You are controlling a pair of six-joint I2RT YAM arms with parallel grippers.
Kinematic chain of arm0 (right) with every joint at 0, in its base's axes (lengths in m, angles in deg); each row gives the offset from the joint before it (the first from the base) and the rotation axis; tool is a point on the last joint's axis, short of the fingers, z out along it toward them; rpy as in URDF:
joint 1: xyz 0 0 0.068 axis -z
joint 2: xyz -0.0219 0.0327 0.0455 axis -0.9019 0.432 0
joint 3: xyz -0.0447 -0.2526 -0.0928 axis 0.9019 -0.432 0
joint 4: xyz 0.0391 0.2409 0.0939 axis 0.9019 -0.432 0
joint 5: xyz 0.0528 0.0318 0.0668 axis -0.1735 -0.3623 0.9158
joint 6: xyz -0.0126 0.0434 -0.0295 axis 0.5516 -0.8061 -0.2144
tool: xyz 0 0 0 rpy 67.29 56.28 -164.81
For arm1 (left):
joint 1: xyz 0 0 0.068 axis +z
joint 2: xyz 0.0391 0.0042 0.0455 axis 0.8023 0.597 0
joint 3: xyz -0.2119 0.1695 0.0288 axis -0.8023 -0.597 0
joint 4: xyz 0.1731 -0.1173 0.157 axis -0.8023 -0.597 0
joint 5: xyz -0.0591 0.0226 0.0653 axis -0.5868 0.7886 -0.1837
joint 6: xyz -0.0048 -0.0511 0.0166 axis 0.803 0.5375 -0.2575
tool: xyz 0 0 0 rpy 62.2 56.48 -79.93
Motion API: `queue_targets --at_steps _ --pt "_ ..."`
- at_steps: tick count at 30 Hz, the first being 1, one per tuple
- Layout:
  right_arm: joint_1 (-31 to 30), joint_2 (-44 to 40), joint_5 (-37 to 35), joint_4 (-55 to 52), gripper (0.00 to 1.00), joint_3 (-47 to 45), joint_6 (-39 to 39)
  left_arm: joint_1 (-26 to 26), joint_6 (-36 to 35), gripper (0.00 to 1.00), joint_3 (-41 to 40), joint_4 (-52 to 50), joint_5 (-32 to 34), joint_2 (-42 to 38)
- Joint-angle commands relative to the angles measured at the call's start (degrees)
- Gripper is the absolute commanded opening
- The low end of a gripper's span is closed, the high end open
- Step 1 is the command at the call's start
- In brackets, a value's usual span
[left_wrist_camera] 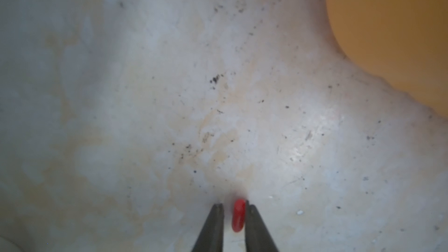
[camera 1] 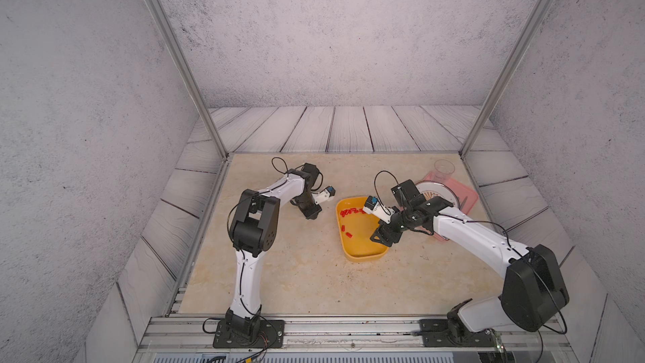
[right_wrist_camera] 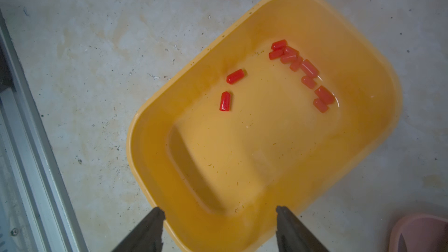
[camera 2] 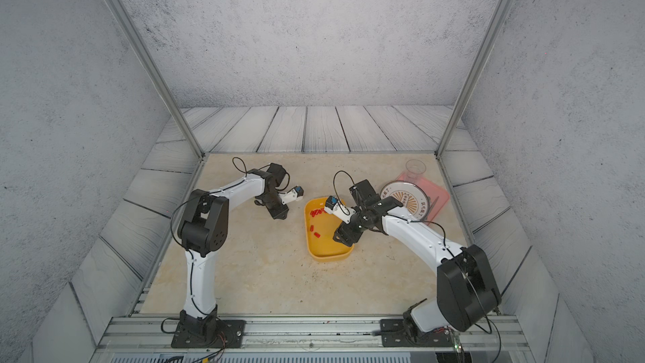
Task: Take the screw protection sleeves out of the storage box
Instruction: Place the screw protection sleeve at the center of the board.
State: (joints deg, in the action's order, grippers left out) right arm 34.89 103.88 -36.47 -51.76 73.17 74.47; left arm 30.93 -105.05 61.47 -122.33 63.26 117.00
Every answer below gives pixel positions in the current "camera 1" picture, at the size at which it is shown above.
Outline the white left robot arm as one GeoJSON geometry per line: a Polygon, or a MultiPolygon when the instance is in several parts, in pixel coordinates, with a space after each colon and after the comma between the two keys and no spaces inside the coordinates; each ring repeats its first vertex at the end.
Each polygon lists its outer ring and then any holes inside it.
{"type": "Polygon", "coordinates": [[[261,272],[265,253],[277,237],[281,207],[290,203],[306,219],[316,219],[322,211],[320,204],[335,194],[334,190],[314,192],[320,176],[319,169],[310,163],[288,169],[268,188],[243,191],[231,209],[233,222],[228,225],[228,237],[235,249],[237,268],[233,302],[225,314],[225,324],[246,339],[260,331],[261,272]]]}

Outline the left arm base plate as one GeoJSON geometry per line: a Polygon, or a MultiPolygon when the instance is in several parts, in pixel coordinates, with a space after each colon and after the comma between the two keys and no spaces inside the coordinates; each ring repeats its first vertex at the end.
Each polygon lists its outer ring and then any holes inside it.
{"type": "Polygon", "coordinates": [[[283,346],[284,320],[255,319],[231,323],[221,320],[215,330],[214,349],[280,349],[283,346]]]}

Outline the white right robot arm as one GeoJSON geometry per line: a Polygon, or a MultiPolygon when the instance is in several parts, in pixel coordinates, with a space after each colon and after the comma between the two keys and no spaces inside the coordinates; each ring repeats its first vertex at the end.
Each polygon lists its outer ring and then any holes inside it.
{"type": "Polygon", "coordinates": [[[406,231],[439,235],[478,257],[504,281],[501,295],[467,300],[448,313],[448,333],[455,341],[510,324],[537,332],[569,303],[559,263],[549,247],[512,241],[507,234],[490,230],[490,221],[470,218],[445,198],[425,198],[410,180],[391,191],[395,207],[385,206],[378,197],[365,201],[363,210],[379,220],[371,241],[391,247],[406,231]]]}

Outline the yellow plastic storage box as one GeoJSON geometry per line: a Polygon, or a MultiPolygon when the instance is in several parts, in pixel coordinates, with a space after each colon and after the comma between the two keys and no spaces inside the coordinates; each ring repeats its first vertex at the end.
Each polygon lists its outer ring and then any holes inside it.
{"type": "Polygon", "coordinates": [[[344,255],[347,260],[354,263],[378,260],[386,255],[389,250],[385,245],[380,245],[370,240],[371,235],[374,234],[379,226],[379,219],[363,211],[366,198],[367,196],[345,198],[340,200],[336,207],[339,235],[344,255]],[[340,212],[347,208],[356,208],[359,212],[347,215],[344,218],[341,217],[340,212]],[[342,225],[345,226],[345,232],[341,232],[342,225]],[[345,233],[351,233],[353,237],[349,238],[345,233]]]}

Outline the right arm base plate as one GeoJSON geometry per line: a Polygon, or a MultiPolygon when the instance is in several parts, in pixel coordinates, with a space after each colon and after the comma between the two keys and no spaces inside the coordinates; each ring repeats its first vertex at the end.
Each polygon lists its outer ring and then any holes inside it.
{"type": "Polygon", "coordinates": [[[473,333],[450,319],[422,319],[419,321],[419,331],[424,347],[431,348],[494,348],[496,339],[489,330],[473,333]]]}

